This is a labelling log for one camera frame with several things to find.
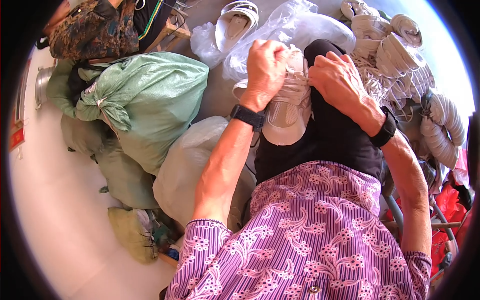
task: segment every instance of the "woman's right arm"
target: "woman's right arm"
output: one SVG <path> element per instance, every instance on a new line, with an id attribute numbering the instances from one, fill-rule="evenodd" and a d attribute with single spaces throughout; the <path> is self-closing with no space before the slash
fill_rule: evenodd
<path id="1" fill-rule="evenodd" d="M 375 136 L 385 115 L 367 94 L 350 56 L 328 52 L 317 56 L 309 69 L 310 84 L 325 101 L 356 122 L 369 136 Z M 417 157 L 400 132 L 381 147 L 392 173 L 404 214 L 402 252 L 420 251 L 430 256 L 432 228 L 427 183 Z"/>

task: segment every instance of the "black wristband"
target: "black wristband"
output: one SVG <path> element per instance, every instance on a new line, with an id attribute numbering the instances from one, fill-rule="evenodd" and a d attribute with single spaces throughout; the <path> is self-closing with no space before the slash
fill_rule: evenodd
<path id="1" fill-rule="evenodd" d="M 262 111 L 259 113 L 256 113 L 239 104 L 233 107 L 232 112 L 230 113 L 230 116 L 233 119 L 239 119 L 240 121 L 243 121 L 249 125 L 252 125 L 254 132 L 259 132 L 264 126 L 265 115 Z"/>
<path id="2" fill-rule="evenodd" d="M 370 137 L 372 144 L 378 148 L 385 145 L 394 136 L 398 124 L 398 120 L 386 106 L 381 109 L 386 116 L 385 123 L 375 136 Z"/>

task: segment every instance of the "woman's right hand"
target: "woman's right hand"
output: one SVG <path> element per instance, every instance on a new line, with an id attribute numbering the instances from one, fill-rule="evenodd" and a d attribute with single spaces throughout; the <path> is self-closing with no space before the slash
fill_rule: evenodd
<path id="1" fill-rule="evenodd" d="M 319 55 L 308 70 L 310 85 L 322 94 L 326 103 L 350 117 L 369 136 L 376 135 L 385 115 L 370 97 L 350 56 L 333 52 Z"/>

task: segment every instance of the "concrete floor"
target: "concrete floor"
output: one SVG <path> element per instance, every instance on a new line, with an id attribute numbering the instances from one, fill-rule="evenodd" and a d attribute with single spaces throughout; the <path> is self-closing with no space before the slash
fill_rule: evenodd
<path id="1" fill-rule="evenodd" d="M 265 23 L 270 13 L 285 0 L 252 0 L 259 9 L 259 27 Z M 190 30 L 211 22 L 216 24 L 220 10 L 231 0 L 202 0 L 191 9 L 187 25 Z M 318 5 L 318 13 L 339 16 L 341 0 L 311 0 Z M 390 16 L 398 13 L 409 15 L 418 23 L 423 37 L 422 53 L 435 76 L 437 86 L 459 106 L 465 122 L 474 110 L 470 81 L 457 47 L 440 17 L 426 0 L 367 0 L 370 6 L 380 9 Z M 173 52 L 196 58 L 188 41 L 182 41 Z M 210 116 L 226 116 L 237 103 L 231 94 L 232 80 L 222 78 L 222 64 L 210 71 L 208 86 L 197 118 L 199 121 Z"/>

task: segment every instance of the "purple floral shirt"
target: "purple floral shirt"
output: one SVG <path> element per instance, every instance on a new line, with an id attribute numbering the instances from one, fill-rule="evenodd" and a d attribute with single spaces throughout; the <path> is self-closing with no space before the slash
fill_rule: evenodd
<path id="1" fill-rule="evenodd" d="M 326 161 L 261 183 L 239 232 L 187 225 L 166 299 L 425 299 L 432 261 L 402 253 L 379 221 L 380 188 Z"/>

